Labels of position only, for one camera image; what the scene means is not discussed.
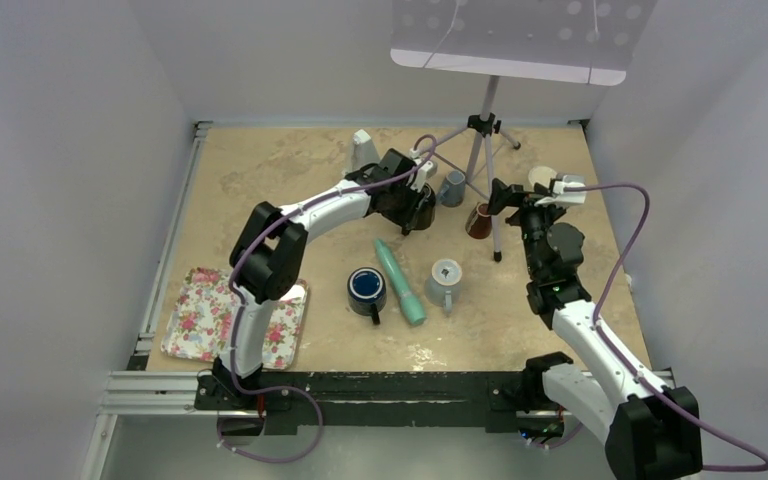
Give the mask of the dark blue mug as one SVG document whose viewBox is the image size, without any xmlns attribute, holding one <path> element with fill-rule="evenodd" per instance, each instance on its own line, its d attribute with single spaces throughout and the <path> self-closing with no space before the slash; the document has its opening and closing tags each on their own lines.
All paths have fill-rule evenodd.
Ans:
<svg viewBox="0 0 768 480">
<path fill-rule="evenodd" d="M 387 303 L 387 286 L 384 275 L 371 267 L 353 271 L 347 279 L 347 296 L 350 309 L 381 324 L 381 311 Z"/>
</svg>

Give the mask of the light grey footed mug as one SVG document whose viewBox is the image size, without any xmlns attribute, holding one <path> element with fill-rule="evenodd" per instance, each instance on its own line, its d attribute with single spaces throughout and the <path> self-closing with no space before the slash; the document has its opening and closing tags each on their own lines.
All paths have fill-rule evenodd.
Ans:
<svg viewBox="0 0 768 480">
<path fill-rule="evenodd" d="M 462 290 L 463 269 L 455 260 L 442 258 L 434 262 L 425 282 L 427 300 L 440 307 L 446 316 L 453 312 Z"/>
</svg>

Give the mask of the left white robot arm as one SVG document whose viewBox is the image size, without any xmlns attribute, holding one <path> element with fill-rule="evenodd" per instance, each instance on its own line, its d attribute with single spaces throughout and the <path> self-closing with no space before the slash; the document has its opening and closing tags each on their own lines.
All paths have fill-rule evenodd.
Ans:
<svg viewBox="0 0 768 480">
<path fill-rule="evenodd" d="M 435 198 L 427 178 L 429 156 L 411 158 L 389 149 L 378 162 L 347 173 L 333 187 L 301 202 L 255 206 L 229 261 L 229 287 L 241 305 L 228 345 L 214 363 L 219 395 L 232 408 L 252 405 L 261 393 L 262 348 L 277 301 L 296 283 L 306 247 L 354 220 L 380 215 L 401 233 L 428 229 Z"/>
</svg>

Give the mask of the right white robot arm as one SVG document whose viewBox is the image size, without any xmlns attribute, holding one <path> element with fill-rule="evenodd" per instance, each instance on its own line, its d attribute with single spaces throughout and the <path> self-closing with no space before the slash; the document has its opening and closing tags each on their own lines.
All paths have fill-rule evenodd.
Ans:
<svg viewBox="0 0 768 480">
<path fill-rule="evenodd" d="M 584 288 L 584 234 L 562 221 L 586 194 L 582 179 L 568 175 L 527 191 L 499 179 L 491 183 L 488 211 L 508 207 L 507 224 L 521 230 L 532 312 L 584 362 L 567 360 L 524 376 L 521 392 L 536 407 L 551 401 L 572 413 L 604 446 L 618 479 L 678 479 L 702 468 L 698 402 L 685 387 L 672 388 L 623 346 Z"/>
</svg>

